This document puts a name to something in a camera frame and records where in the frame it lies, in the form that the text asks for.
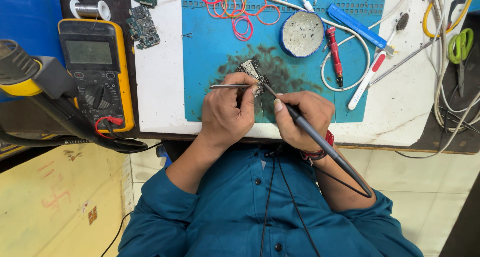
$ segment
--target white floor tile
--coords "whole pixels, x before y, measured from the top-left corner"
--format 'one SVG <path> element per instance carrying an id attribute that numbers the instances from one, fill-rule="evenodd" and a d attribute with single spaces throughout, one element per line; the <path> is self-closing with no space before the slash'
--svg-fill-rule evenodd
<path id="1" fill-rule="evenodd" d="M 437 192 L 452 158 L 452 155 L 440 154 L 425 159 L 411 159 L 393 151 L 373 151 L 365 180 L 376 190 Z"/>
<path id="2" fill-rule="evenodd" d="M 381 191 L 393 201 L 392 217 L 402 224 L 403 236 L 416 243 L 436 193 Z"/>
<path id="3" fill-rule="evenodd" d="M 480 153 L 472 156 L 452 155 L 452 158 L 439 192 L 470 193 L 480 171 Z"/>
<path id="4" fill-rule="evenodd" d="M 417 246 L 425 255 L 440 254 L 468 194 L 437 193 Z"/>
<path id="5" fill-rule="evenodd" d="M 142 195 L 142 186 L 145 183 L 141 182 L 134 182 L 133 183 L 133 202 L 135 203 L 135 206 L 138 204 L 138 200 L 140 199 L 140 196 Z"/>
<path id="6" fill-rule="evenodd" d="M 357 172 L 362 175 L 363 178 L 365 178 L 365 174 L 367 173 L 368 164 L 370 162 L 370 157 L 372 156 L 373 150 L 342 148 L 340 149 L 340 152 L 357 170 Z"/>
<path id="7" fill-rule="evenodd" d="M 148 147 L 159 143 L 160 140 L 140 140 L 148 144 Z M 165 165 L 165 160 L 157 157 L 155 148 L 145 152 L 130 155 L 131 171 L 134 182 L 147 182 Z"/>

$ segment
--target blue silicone mat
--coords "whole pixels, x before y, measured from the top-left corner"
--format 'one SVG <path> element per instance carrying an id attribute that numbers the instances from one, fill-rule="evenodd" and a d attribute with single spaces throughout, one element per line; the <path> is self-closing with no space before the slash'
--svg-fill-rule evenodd
<path id="1" fill-rule="evenodd" d="M 302 0 L 288 0 L 288 2 L 302 5 Z M 233 1 L 229 1 L 232 12 Z M 318 0 L 314 6 L 315 12 L 321 17 L 332 20 L 327 15 L 331 3 L 345 10 L 366 26 L 380 20 L 383 14 L 385 0 Z M 233 73 L 237 67 L 252 57 L 260 61 L 259 71 L 270 79 L 272 88 L 278 93 L 311 90 L 321 94 L 335 103 L 333 122 L 361 122 L 365 112 L 368 92 L 365 92 L 354 111 L 349 111 L 347 105 L 355 93 L 355 88 L 343 92 L 333 92 L 322 82 L 321 63 L 327 51 L 321 50 L 305 58 L 296 58 L 287 55 L 280 48 L 279 33 L 282 24 L 296 10 L 278 5 L 281 11 L 280 20 L 274 25 L 264 25 L 256 16 L 250 16 L 254 26 L 254 33 L 249 41 L 238 40 L 232 30 L 231 19 L 213 18 L 207 12 L 206 4 L 201 0 L 182 0 L 183 33 L 193 33 L 192 38 L 183 39 L 183 66 L 185 88 L 185 118 L 187 121 L 201 121 L 204 96 L 210 91 L 208 87 L 219 84 L 228 73 Z M 248 0 L 247 11 L 255 13 L 264 0 Z M 273 22 L 278 18 L 278 12 L 269 7 L 261 14 L 264 22 Z M 245 22 L 238 25 L 239 31 L 246 29 Z M 379 26 L 372 29 L 378 33 Z M 351 34 L 337 29 L 338 42 Z M 323 40 L 321 49 L 327 44 Z M 367 41 L 372 62 L 375 46 Z M 357 39 L 351 39 L 339 47 L 340 59 L 343 65 L 344 87 L 348 87 L 363 75 L 366 64 L 366 53 Z M 327 61 L 325 77 L 332 87 L 337 87 L 333 62 Z M 264 93 L 255 99 L 255 122 L 274 123 L 273 95 Z"/>

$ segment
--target red screwdriver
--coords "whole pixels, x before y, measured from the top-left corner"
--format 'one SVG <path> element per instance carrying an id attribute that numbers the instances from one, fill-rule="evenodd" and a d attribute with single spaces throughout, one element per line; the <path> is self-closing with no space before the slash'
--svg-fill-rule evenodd
<path id="1" fill-rule="evenodd" d="M 332 26 L 326 30 L 326 34 L 328 36 L 328 41 L 330 41 L 330 50 L 332 51 L 333 57 L 333 67 L 336 73 L 336 83 L 339 87 L 343 90 L 343 69 L 342 69 L 342 62 L 340 61 L 339 56 L 339 45 L 337 44 L 337 39 L 335 39 L 335 27 Z"/>

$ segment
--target metal tweezers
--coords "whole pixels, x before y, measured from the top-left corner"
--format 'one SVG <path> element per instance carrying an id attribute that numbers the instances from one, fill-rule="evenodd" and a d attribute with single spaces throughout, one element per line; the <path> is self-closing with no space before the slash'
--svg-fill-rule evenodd
<path id="1" fill-rule="evenodd" d="M 249 88 L 252 84 L 246 83 L 235 83 L 235 84 L 221 84 L 221 85 L 212 85 L 210 89 L 225 89 L 225 88 Z"/>

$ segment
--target green scissors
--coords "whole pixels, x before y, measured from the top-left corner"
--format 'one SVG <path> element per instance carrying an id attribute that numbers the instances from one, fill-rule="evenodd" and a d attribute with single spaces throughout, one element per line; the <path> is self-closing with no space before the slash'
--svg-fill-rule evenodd
<path id="1" fill-rule="evenodd" d="M 473 30 L 463 29 L 459 34 L 454 35 L 448 43 L 448 58 L 458 64 L 458 90 L 460 97 L 463 97 L 465 89 L 465 66 L 463 61 L 467 59 L 473 45 Z"/>

